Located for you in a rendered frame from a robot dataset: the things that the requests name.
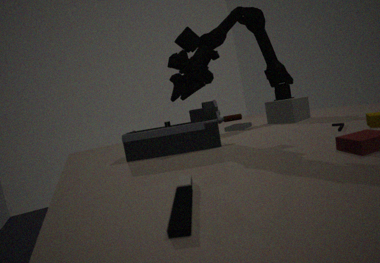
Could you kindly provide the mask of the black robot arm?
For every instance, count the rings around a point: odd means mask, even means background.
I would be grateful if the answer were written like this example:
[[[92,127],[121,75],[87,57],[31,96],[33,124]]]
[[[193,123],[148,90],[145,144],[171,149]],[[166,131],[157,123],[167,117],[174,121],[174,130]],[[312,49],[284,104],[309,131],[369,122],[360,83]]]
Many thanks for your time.
[[[168,67],[178,69],[181,74],[183,74],[181,70],[184,68],[190,70],[194,59],[193,56],[189,59],[187,52],[194,52],[197,48],[194,55],[201,56],[207,63],[211,59],[213,61],[218,59],[220,56],[214,49],[224,43],[228,31],[237,21],[239,24],[245,25],[256,37],[267,64],[267,70],[264,73],[271,87],[275,88],[275,101],[291,99],[290,84],[293,84],[293,78],[285,66],[278,61],[265,31],[264,13],[258,8],[236,7],[217,28],[200,37],[187,26],[175,40],[175,43],[183,50],[179,54],[176,52],[169,57]]]

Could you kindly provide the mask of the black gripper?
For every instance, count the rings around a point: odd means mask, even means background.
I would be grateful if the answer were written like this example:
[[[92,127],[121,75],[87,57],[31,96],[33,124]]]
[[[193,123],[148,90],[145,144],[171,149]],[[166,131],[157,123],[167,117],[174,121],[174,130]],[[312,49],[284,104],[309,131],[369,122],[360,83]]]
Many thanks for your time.
[[[171,101],[174,102],[178,97],[185,100],[187,97],[195,93],[197,90],[211,84],[213,81],[213,73],[208,70],[208,63],[201,56],[193,56],[192,67],[189,70],[184,68],[180,73],[173,74],[170,81],[173,83],[173,91]]]

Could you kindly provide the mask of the olive yellow block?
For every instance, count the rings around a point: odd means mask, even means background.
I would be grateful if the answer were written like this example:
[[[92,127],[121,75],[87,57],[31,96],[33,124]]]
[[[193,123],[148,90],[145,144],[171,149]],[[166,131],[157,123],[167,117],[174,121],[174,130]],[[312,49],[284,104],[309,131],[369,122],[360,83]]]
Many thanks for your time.
[[[366,113],[367,125],[370,128],[379,128],[380,127],[380,112],[376,113]]]

